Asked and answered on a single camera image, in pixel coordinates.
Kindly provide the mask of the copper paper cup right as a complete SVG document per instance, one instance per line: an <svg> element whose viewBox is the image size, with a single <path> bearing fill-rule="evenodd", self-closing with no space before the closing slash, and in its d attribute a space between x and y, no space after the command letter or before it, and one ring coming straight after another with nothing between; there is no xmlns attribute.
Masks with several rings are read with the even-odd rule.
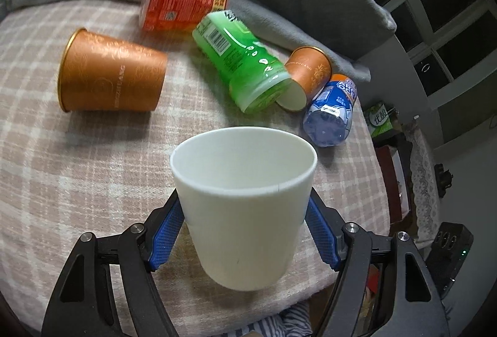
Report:
<svg viewBox="0 0 497 337"><path fill-rule="evenodd" d="M295 49L285 67L291 75L291 84L276 102L289 112L306 108L332 74L329 58L321 49L311 46Z"/></svg>

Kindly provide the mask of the green plastic bottle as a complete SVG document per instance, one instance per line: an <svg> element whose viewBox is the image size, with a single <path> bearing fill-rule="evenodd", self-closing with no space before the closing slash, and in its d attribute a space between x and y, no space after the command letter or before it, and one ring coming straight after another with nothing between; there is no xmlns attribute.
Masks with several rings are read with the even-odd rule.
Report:
<svg viewBox="0 0 497 337"><path fill-rule="evenodd" d="M231 10L207 14L192 37L215 66L241 112L259 112L281 96L291 75Z"/></svg>

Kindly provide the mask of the green snack packet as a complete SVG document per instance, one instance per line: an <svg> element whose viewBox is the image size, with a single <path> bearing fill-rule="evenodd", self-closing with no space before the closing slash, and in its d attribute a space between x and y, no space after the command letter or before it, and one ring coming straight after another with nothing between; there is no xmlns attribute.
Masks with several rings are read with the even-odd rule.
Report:
<svg viewBox="0 0 497 337"><path fill-rule="evenodd" d="M364 111L367 128L373 139L393 130L396 113L397 110L394 106L384 102L378 102Z"/></svg>

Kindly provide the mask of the blue plastic bottle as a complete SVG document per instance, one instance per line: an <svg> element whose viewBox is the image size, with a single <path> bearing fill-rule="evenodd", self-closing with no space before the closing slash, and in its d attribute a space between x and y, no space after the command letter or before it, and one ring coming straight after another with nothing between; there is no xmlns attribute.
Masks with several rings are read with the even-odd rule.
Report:
<svg viewBox="0 0 497 337"><path fill-rule="evenodd" d="M316 146L333 147L348 138L356 98L352 79L341 74L331 76L303 118L303 130Z"/></svg>

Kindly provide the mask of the white paper cup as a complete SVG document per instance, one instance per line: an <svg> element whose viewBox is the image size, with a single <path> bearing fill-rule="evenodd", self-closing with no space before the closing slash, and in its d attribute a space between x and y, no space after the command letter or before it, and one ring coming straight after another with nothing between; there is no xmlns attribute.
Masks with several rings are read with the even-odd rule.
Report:
<svg viewBox="0 0 497 337"><path fill-rule="evenodd" d="M276 283L307 211L314 147L279 129L222 128L182 142L170 168L206 274L235 291Z"/></svg>

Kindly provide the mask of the copper paper cup left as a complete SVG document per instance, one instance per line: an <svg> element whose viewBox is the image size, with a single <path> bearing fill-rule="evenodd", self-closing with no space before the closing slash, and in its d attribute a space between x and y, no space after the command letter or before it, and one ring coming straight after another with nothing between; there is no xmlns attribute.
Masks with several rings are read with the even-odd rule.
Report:
<svg viewBox="0 0 497 337"><path fill-rule="evenodd" d="M57 96L64 112L152 112L166 75L166 53L79 28L60 62Z"/></svg>

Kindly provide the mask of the copper paper cup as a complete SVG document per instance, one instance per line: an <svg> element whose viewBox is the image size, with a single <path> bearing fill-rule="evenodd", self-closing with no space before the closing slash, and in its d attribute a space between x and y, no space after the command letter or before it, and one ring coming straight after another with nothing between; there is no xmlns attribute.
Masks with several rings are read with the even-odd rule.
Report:
<svg viewBox="0 0 497 337"><path fill-rule="evenodd" d="M64 112L152 112L166 75L166 53L79 28L60 62L57 96Z"/></svg>
<svg viewBox="0 0 497 337"><path fill-rule="evenodd" d="M291 84L276 102L289 112L306 108L332 74L329 58L321 49L311 46L295 49L285 67L291 75Z"/></svg>

